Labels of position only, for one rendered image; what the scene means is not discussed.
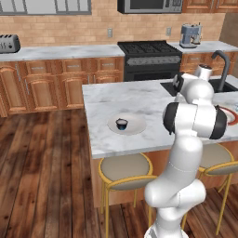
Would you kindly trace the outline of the black stove with oven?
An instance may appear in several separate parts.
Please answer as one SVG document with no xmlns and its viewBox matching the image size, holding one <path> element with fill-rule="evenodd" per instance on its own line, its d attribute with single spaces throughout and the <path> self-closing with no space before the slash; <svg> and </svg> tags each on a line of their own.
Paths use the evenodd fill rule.
<svg viewBox="0 0 238 238">
<path fill-rule="evenodd" d="M 182 52 L 166 40 L 118 42 L 125 53 L 124 81 L 173 78 L 180 68 Z"/>
</svg>

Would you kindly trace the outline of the white plate with red rim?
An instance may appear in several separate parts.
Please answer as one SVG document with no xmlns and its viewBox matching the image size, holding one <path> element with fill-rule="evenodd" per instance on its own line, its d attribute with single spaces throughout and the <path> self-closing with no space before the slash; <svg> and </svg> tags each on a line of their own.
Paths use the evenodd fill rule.
<svg viewBox="0 0 238 238">
<path fill-rule="evenodd" d="M 220 106 L 220 109 L 226 114 L 229 126 L 234 126 L 238 123 L 238 114 L 236 112 L 223 106 Z"/>
</svg>

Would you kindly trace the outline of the grey toaster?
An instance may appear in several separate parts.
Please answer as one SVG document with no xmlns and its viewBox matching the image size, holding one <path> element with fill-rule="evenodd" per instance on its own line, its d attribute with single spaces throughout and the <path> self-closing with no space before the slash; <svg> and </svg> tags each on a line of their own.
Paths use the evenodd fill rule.
<svg viewBox="0 0 238 238">
<path fill-rule="evenodd" d="M 20 40 L 16 34 L 0 35 L 0 54 L 17 53 L 20 50 Z"/>
</svg>

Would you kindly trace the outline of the short wooden base cupboard run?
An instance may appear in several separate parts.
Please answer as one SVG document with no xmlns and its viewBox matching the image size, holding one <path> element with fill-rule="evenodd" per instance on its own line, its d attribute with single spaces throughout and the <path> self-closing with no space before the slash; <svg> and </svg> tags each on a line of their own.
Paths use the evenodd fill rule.
<svg viewBox="0 0 238 238">
<path fill-rule="evenodd" d="M 221 56 L 212 59 L 212 52 L 183 54 L 180 70 L 185 73 L 194 73 L 199 64 L 210 66 L 213 75 L 222 75 L 225 61 Z"/>
</svg>

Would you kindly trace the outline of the black sink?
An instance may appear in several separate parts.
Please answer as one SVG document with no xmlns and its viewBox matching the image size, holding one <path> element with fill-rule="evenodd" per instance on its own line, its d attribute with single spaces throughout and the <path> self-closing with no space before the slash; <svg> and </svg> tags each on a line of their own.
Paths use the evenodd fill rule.
<svg viewBox="0 0 238 238">
<path fill-rule="evenodd" d="M 209 83 L 212 85 L 214 91 L 218 93 L 218 87 L 220 85 L 219 79 L 209 80 Z M 177 95 L 177 91 L 174 89 L 171 82 L 162 83 L 161 86 L 172 96 L 175 97 Z M 230 83 L 225 82 L 222 88 L 222 92 L 233 92 L 238 91 L 238 86 L 232 86 Z"/>
</svg>

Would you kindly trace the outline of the pale blue coffee machine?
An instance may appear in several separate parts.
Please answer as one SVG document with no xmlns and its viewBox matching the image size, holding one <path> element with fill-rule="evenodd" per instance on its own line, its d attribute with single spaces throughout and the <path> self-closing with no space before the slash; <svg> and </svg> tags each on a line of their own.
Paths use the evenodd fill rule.
<svg viewBox="0 0 238 238">
<path fill-rule="evenodd" d="M 202 25 L 185 23 L 181 27 L 179 45 L 183 48 L 196 48 L 201 42 Z"/>
</svg>

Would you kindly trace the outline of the steel microwave oven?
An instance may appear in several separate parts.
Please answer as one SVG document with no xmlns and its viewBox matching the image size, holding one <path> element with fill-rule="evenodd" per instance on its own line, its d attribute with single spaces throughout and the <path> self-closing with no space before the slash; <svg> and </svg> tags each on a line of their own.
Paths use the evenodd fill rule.
<svg viewBox="0 0 238 238">
<path fill-rule="evenodd" d="M 122 14 L 175 14 L 182 11 L 183 0 L 117 0 Z"/>
</svg>

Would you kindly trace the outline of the dark blue yogurt container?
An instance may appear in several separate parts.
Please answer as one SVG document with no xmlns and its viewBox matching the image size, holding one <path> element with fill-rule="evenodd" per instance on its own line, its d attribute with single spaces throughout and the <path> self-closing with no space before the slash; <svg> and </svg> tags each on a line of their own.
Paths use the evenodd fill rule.
<svg viewBox="0 0 238 238">
<path fill-rule="evenodd" d="M 127 120 L 126 119 L 122 119 L 122 118 L 118 118 L 116 120 L 116 126 L 119 130 L 125 130 L 127 127 Z"/>
</svg>

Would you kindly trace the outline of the long wooden base cupboard run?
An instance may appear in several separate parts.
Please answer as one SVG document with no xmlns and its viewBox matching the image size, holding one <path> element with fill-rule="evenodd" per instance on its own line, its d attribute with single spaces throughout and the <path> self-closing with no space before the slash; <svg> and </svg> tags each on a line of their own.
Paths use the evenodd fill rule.
<svg viewBox="0 0 238 238">
<path fill-rule="evenodd" d="M 82 108 L 84 85 L 123 80 L 122 57 L 0 61 L 0 116 Z"/>
</svg>

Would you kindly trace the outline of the window with grey frame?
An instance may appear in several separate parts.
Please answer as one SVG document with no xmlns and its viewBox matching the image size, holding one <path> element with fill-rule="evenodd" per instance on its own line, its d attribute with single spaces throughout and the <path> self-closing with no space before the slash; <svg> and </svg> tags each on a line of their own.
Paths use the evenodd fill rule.
<svg viewBox="0 0 238 238">
<path fill-rule="evenodd" d="M 0 0 L 0 15 L 90 15 L 91 0 Z"/>
</svg>

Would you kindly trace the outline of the black tap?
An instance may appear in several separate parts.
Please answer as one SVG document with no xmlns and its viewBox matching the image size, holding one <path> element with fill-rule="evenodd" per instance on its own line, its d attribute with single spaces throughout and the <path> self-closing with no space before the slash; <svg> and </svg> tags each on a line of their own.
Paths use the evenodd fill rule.
<svg viewBox="0 0 238 238">
<path fill-rule="evenodd" d="M 217 56 L 220 56 L 221 58 L 223 58 L 224 62 L 225 62 L 223 72 L 222 72 L 222 75 L 221 75 L 221 78 L 220 78 L 220 83 L 219 83 L 219 86 L 218 86 L 218 92 L 222 92 L 225 81 L 226 81 L 226 77 L 227 77 L 229 69 L 230 69 L 231 62 L 230 62 L 230 58 L 221 50 L 216 50 L 212 54 L 211 58 L 214 60 Z"/>
</svg>

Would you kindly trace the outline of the yellow stool with beige seat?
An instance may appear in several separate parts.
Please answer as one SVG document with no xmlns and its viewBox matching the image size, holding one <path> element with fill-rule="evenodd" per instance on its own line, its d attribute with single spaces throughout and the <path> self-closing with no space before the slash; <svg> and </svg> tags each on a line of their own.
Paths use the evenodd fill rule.
<svg viewBox="0 0 238 238">
<path fill-rule="evenodd" d="M 225 190 L 216 228 L 216 234 L 218 234 L 231 185 L 231 177 L 234 173 L 238 173 L 238 161 L 234 160 L 232 153 L 226 147 L 220 144 L 207 144 L 204 146 L 203 157 L 198 171 L 198 179 L 202 179 L 203 176 L 226 177 L 218 189 L 218 192 Z"/>
<path fill-rule="evenodd" d="M 101 178 L 100 213 L 105 214 L 105 238 L 109 238 L 109 194 L 114 191 L 133 191 L 133 205 L 138 189 L 156 179 L 150 158 L 144 153 L 101 158 L 98 166 Z"/>
</svg>

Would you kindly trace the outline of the wooden wall cupboards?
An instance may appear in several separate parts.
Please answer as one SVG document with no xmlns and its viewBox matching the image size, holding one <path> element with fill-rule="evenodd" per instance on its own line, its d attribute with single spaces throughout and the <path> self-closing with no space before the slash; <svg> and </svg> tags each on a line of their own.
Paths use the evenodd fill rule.
<svg viewBox="0 0 238 238">
<path fill-rule="evenodd" d="M 183 0 L 183 13 L 238 13 L 238 0 Z"/>
</svg>

